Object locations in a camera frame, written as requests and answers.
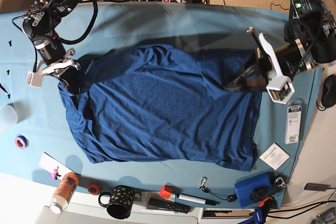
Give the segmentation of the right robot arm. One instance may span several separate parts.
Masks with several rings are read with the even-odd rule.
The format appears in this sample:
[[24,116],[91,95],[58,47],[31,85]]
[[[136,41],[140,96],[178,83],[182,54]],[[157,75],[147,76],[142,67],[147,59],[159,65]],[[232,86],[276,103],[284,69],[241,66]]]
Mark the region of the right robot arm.
[[27,85],[40,88],[45,76],[53,76],[69,93],[78,95],[81,92],[78,76],[81,65],[71,59],[75,54],[74,49],[66,50],[64,46],[77,44],[88,36],[98,16],[97,1],[92,0],[93,16],[80,38],[65,40],[55,31],[62,18],[69,15],[81,1],[42,0],[34,3],[25,15],[20,16],[21,31],[32,42],[35,53],[41,56],[41,60],[35,61],[33,70],[27,74]]

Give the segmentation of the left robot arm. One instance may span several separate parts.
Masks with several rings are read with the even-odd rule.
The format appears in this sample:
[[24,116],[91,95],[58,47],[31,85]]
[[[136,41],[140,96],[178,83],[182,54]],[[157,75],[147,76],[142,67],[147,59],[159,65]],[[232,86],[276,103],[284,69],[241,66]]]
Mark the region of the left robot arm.
[[290,0],[283,30],[286,44],[275,49],[263,33],[247,29],[257,44],[254,59],[225,90],[266,91],[272,102],[287,104],[295,93],[295,75],[335,63],[335,19],[323,0]]

